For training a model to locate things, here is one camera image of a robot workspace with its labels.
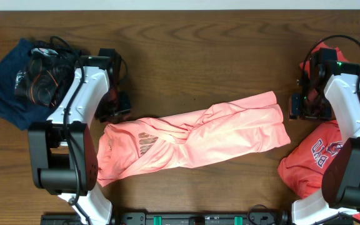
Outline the pink shirt with bronze lettering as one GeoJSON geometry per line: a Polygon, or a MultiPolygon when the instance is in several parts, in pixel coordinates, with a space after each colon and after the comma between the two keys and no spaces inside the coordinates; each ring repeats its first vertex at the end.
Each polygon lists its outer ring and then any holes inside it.
{"type": "Polygon", "coordinates": [[[269,91],[199,111],[108,124],[99,140],[97,181],[107,186],[162,169],[197,168],[290,142],[269,91]]]}

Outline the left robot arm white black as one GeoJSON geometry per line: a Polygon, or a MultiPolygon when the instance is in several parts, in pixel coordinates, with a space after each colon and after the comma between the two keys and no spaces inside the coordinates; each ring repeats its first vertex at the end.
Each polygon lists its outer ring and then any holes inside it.
{"type": "Polygon", "coordinates": [[[39,189],[65,200],[71,214],[45,214],[41,224],[115,224],[113,205],[97,184],[98,160],[90,127],[122,121],[131,112],[128,95],[120,91],[125,60],[111,55],[82,56],[74,79],[56,110],[29,130],[32,178],[39,189]]]}

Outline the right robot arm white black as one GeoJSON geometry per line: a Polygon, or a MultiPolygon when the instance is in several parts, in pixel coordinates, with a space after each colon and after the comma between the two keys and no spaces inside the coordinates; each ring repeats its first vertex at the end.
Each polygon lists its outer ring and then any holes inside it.
{"type": "Polygon", "coordinates": [[[342,148],[325,170],[321,188],[292,204],[294,224],[324,224],[360,213],[360,65],[328,59],[310,66],[313,90],[334,111],[342,148]]]}

